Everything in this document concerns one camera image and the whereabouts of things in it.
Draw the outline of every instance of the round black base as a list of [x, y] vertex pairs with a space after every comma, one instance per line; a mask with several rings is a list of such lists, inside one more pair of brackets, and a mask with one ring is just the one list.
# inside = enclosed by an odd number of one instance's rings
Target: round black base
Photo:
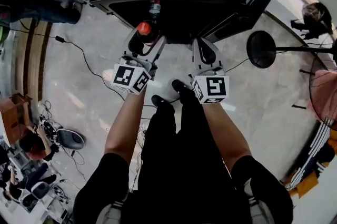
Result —
[[247, 54], [252, 64], [260, 69], [270, 67], [276, 58], [274, 39], [265, 31], [256, 31], [247, 40]]

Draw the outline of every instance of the black shoe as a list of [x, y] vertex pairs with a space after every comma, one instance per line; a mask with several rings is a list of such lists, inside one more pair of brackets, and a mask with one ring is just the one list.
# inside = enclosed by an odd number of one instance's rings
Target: black shoe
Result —
[[184, 84], [182, 81], [176, 79], [172, 81], [172, 87], [175, 91], [177, 91], [179, 94], [184, 89], [189, 89], [186, 84]]
[[151, 101], [156, 107], [158, 107], [160, 103], [168, 103], [168, 101], [164, 100], [161, 96], [158, 95], [153, 95], [151, 97]]

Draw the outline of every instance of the concrete floor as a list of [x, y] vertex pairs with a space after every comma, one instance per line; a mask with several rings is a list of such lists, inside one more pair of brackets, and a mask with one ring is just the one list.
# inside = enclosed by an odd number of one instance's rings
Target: concrete floor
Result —
[[[278, 46], [302, 45], [274, 20], [263, 15], [253, 30], [216, 43], [226, 58], [226, 69], [247, 58], [246, 41], [256, 30], [269, 32]], [[51, 36], [59, 35], [79, 45], [92, 70], [109, 82], [123, 41], [130, 31], [117, 18], [85, 7], [78, 24], [54, 24]], [[254, 157], [278, 179], [298, 156], [315, 123], [308, 111], [291, 107], [294, 103], [305, 103], [309, 98], [308, 77], [299, 73], [299, 69], [310, 69], [311, 62], [310, 54], [287, 52], [278, 54], [269, 69], [257, 69], [246, 61], [228, 72], [230, 97], [224, 107], [248, 140]], [[183, 45], [167, 45], [157, 64], [159, 69], [154, 82], [148, 86], [146, 104], [151, 104], [150, 98], [155, 93], [168, 99], [176, 97], [167, 84], [172, 78], [189, 80], [192, 53]], [[52, 38], [46, 53], [43, 98], [51, 102], [56, 122], [86, 137], [86, 147], [80, 150], [85, 164], [78, 168], [88, 179], [103, 155], [109, 127], [122, 105], [121, 98], [89, 72], [79, 49]], [[176, 102], [174, 105], [179, 128], [181, 104]], [[145, 107], [143, 117], [150, 118], [154, 112], [154, 108]], [[148, 120], [142, 120], [142, 129], [146, 129], [147, 124]], [[130, 184], [134, 180], [139, 152], [140, 148], [136, 146]], [[82, 162], [77, 154], [74, 157]], [[52, 163], [62, 176], [78, 187], [85, 184], [66, 154], [57, 154]], [[65, 188], [71, 197], [75, 197], [76, 188], [70, 183]]]

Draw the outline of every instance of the red bottle cap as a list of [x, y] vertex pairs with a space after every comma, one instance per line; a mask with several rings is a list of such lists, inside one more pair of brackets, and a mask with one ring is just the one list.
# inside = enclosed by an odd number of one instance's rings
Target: red bottle cap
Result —
[[149, 33], [151, 33], [151, 25], [147, 22], [141, 22], [138, 25], [137, 30], [141, 35], [149, 35]]

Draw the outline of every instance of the white cube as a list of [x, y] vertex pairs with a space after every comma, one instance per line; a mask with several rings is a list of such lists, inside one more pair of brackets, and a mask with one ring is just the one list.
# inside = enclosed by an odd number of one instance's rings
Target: white cube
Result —
[[196, 97], [202, 104], [220, 103], [229, 97], [229, 76], [196, 76], [192, 83]]
[[111, 84], [120, 90], [138, 95], [150, 78], [143, 67], [115, 64]]

